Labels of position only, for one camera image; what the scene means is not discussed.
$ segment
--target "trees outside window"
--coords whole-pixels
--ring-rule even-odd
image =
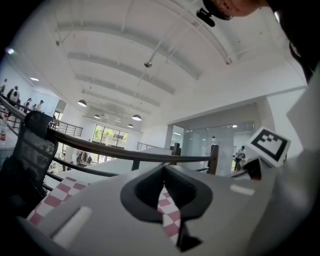
[[[107,145],[107,146],[117,146],[125,148],[128,138],[128,133],[112,129],[109,127],[96,125],[93,133],[92,141],[95,143]]]

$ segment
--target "gray plastic part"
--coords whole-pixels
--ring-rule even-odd
[[[203,243],[184,254],[211,255],[217,252],[223,255],[237,251],[240,255],[244,252],[268,204],[276,173],[268,172],[264,182],[259,182],[194,172],[179,166],[174,168],[205,183],[214,194],[204,215],[186,222],[192,236]],[[123,186],[147,171],[140,169],[91,184],[50,212],[39,229],[52,238],[80,207],[88,207],[92,214],[70,243],[72,253],[79,256],[180,255],[160,224],[137,220],[121,203]],[[232,185],[255,193],[249,196],[232,191]]]

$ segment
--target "checkered pattern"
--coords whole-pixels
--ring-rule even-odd
[[[159,196],[158,212],[162,213],[163,229],[176,244],[180,229],[180,211],[164,187]]]
[[[83,190],[89,184],[66,177],[37,205],[29,214],[27,220],[37,226],[51,210]],[[176,244],[180,228],[180,211],[165,187],[159,196],[158,212],[163,216],[163,229],[165,233]]]
[[[70,197],[83,190],[89,183],[66,177],[52,190],[29,214],[27,220],[37,226],[40,221],[54,208]]]

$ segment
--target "mesh chair back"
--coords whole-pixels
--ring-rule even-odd
[[[37,189],[40,189],[55,156],[58,142],[43,139],[23,126],[13,155],[23,165]]]
[[[47,135],[53,118],[38,111],[25,117],[13,155],[23,165],[34,186],[40,189],[58,149],[58,141]]]

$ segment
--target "white ceiling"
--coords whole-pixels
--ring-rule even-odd
[[[196,90],[205,73],[279,51],[287,42],[267,8],[241,19],[215,19],[210,28],[195,15],[202,1],[192,2],[56,1],[47,27],[78,87],[63,97],[72,103],[81,97],[106,113],[146,119],[167,98]],[[156,49],[152,67],[145,68]],[[51,85],[63,91],[60,83]]]

